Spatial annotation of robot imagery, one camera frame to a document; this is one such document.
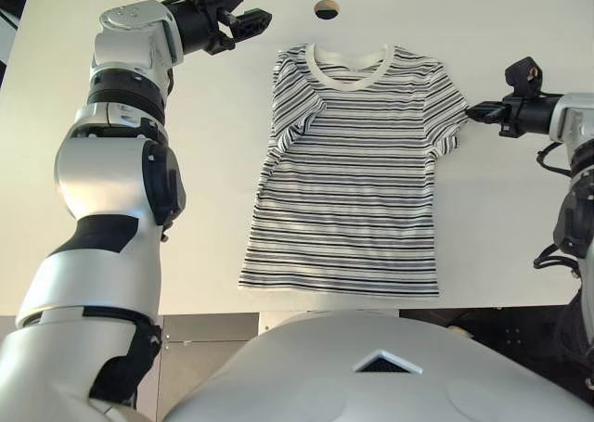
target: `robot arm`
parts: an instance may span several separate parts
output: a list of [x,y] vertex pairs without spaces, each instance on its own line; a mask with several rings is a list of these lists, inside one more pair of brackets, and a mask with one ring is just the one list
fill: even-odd
[[186,203],[164,128],[172,68],[265,30],[262,10],[231,14],[241,1],[146,1],[101,15],[87,105],[56,157],[76,231],[41,264],[3,344],[2,420],[144,420],[130,406],[161,348],[159,249]]
[[[566,337],[559,339],[570,343],[562,347],[564,352],[594,371],[594,94],[542,93],[542,70],[531,58],[507,68],[506,80],[514,88],[512,94],[501,102],[482,102],[467,114],[476,121],[499,123],[501,136],[538,133],[553,141],[537,161],[571,181],[553,231],[554,244],[536,258],[535,268],[563,264],[581,278],[582,287],[565,313],[567,321],[560,321],[559,334]],[[548,152],[561,144],[567,148],[569,171],[544,163]],[[557,249],[573,258],[552,256]],[[574,312],[579,308],[581,318]],[[589,386],[594,390],[592,379]]]

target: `white t-shirt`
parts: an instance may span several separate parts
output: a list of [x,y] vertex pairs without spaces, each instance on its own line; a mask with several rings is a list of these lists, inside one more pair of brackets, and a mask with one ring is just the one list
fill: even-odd
[[438,296],[435,163],[458,145],[466,101],[439,62],[400,47],[356,70],[314,55],[278,55],[239,285]]

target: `black joint band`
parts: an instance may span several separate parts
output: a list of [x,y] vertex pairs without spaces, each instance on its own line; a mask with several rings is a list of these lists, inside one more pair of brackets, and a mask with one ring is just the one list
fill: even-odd
[[120,308],[85,306],[83,316],[124,320],[136,326],[127,354],[104,363],[89,392],[93,399],[129,404],[161,350],[161,328],[142,313]]
[[117,102],[143,110],[165,124],[165,100],[159,87],[146,77],[129,70],[103,70],[91,81],[87,104]]
[[128,215],[89,215],[76,223],[74,235],[51,255],[67,250],[97,249],[119,253],[138,231],[138,218]]

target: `round hole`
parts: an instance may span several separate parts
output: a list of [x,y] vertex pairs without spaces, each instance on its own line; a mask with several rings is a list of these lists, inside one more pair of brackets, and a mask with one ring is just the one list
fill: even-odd
[[320,0],[314,6],[314,12],[319,19],[330,20],[338,16],[341,7],[334,0]]

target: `ventilation grille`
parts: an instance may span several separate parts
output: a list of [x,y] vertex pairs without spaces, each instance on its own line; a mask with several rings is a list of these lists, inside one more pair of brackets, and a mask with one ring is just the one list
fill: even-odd
[[422,374],[423,369],[408,360],[390,352],[378,350],[353,367],[356,373],[415,373]]
[[359,369],[357,373],[410,373],[410,371],[406,371],[402,366],[380,357]]

